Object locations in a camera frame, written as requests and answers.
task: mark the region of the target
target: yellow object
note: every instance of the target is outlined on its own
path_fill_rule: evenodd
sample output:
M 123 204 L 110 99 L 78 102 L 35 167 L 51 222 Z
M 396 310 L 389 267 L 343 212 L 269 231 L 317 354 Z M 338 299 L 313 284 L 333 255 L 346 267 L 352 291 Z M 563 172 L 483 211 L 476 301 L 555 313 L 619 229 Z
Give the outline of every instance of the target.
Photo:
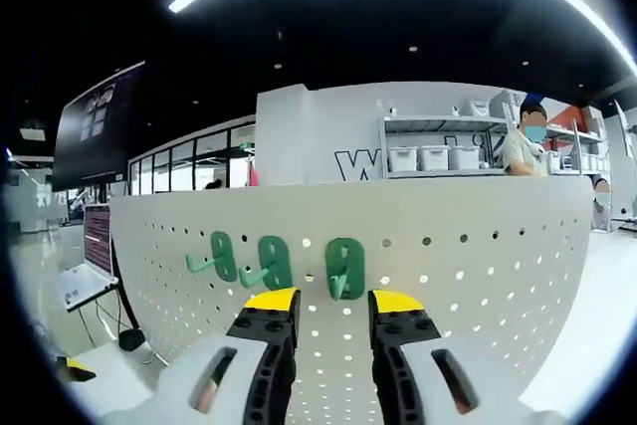
M 247 301 L 244 308 L 289 312 L 292 305 L 292 297 L 296 291 L 297 288 L 287 288 L 260 293 Z
M 379 314 L 405 313 L 425 309 L 421 303 L 406 294 L 392 291 L 373 291 L 373 293 Z

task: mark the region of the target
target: white shirt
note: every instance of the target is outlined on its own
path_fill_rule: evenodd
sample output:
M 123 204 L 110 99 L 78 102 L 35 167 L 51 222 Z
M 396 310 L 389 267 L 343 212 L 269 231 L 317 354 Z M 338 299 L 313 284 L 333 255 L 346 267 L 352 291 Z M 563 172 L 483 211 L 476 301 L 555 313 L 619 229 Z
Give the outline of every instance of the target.
M 539 144 L 531 142 L 517 128 L 507 135 L 502 146 L 502 162 L 507 174 L 511 174 L 508 168 L 514 161 L 521 161 L 535 174 L 548 176 L 546 153 Z

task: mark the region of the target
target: laptop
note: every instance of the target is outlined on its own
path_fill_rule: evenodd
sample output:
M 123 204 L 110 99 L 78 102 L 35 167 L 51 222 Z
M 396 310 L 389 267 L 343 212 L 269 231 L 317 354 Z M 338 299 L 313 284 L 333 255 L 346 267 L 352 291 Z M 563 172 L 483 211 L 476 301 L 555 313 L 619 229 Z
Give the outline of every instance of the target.
M 58 274 L 55 280 L 67 312 L 117 287 L 110 251 L 110 208 L 107 204 L 89 205 L 84 217 L 84 261 Z

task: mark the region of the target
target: recessed ceiling light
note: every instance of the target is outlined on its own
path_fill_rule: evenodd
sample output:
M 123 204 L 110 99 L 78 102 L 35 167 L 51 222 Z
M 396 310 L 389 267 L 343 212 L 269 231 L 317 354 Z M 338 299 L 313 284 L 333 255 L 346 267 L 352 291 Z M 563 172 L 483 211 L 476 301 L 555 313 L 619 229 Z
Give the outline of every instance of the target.
M 20 128 L 20 134 L 28 141 L 45 141 L 43 129 L 38 128 Z

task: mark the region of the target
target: face mask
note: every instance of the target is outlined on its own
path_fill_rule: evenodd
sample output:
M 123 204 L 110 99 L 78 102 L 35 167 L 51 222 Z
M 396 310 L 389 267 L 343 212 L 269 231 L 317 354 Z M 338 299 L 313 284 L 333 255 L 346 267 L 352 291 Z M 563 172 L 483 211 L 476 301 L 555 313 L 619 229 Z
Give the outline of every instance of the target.
M 595 201 L 600 206 L 610 206 L 610 193 L 595 193 Z
M 544 126 L 525 126 L 525 136 L 533 143 L 542 143 L 546 138 L 546 128 Z

